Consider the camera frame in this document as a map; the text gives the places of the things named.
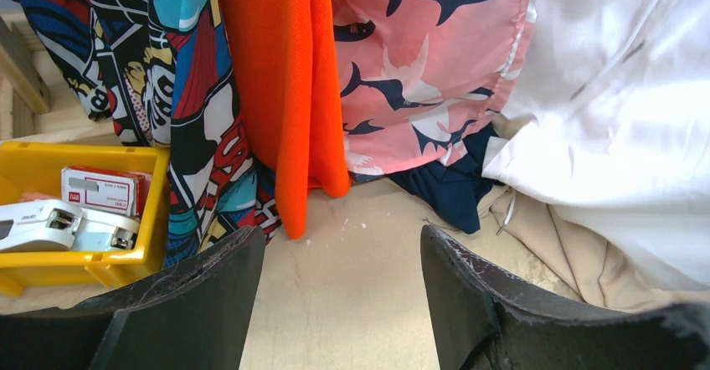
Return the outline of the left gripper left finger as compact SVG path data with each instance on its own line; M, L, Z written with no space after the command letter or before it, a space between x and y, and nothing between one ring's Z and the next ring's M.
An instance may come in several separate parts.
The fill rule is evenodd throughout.
M245 227L176 265L69 309L1 318L4 369L236 369L265 257Z

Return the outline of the white shorts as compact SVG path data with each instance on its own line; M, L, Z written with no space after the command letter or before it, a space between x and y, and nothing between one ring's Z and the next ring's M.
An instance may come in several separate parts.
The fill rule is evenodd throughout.
M618 247L663 290L709 287L709 0L537 0L484 174Z

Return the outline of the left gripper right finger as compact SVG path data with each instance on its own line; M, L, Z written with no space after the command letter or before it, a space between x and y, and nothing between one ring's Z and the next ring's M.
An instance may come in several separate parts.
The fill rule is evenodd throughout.
M443 369L706 369L709 306L614 311L542 289L434 225L420 254Z

